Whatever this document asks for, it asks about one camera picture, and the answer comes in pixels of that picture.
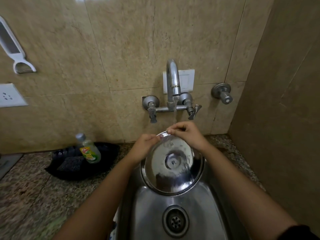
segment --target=forearm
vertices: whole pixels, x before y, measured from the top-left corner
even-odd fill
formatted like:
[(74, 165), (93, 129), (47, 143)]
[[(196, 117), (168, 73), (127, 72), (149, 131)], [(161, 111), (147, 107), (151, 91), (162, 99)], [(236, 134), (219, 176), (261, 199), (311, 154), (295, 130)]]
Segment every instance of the forearm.
[(214, 146), (207, 145), (202, 153), (253, 239), (276, 239), (287, 228), (297, 224)]
[(134, 166), (130, 158), (123, 158), (54, 239), (105, 239)]

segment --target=hand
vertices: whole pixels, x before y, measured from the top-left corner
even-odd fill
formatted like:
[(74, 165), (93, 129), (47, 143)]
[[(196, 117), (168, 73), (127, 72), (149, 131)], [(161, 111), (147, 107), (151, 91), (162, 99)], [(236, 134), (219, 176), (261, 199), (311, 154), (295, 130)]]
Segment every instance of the hand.
[(180, 137), (182, 140), (199, 152), (208, 147), (209, 142), (200, 133), (194, 122), (178, 122), (167, 129), (167, 133)]
[(134, 143), (127, 158), (137, 165), (142, 159), (146, 158), (151, 147), (160, 141), (160, 136), (155, 134), (142, 134)]

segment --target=bottle cap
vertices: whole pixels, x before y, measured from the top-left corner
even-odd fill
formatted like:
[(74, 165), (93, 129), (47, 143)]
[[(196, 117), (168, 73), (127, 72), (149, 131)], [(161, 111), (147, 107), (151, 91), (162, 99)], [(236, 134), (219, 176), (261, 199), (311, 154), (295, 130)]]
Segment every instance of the bottle cap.
[(84, 133), (78, 133), (75, 135), (78, 141), (83, 142), (86, 140), (86, 135)]

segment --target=white switch plate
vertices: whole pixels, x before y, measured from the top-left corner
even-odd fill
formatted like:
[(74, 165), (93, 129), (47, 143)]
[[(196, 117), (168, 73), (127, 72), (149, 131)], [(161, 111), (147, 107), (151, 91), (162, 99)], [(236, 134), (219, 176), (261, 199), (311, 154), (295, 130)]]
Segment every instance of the white switch plate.
[(13, 83), (0, 84), (0, 108), (28, 105)]
[[(162, 73), (163, 77), (163, 93), (167, 94), (167, 73)], [(195, 80), (195, 70), (179, 70), (179, 80), (181, 92), (192, 92)]]

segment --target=bottle label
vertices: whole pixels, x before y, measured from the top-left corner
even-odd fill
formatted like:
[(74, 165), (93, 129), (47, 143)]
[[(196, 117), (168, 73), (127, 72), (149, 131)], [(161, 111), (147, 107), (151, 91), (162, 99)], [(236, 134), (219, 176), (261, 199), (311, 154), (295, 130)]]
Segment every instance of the bottle label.
[(98, 156), (90, 150), (90, 147), (80, 148), (82, 155), (89, 161), (95, 161), (98, 159)]

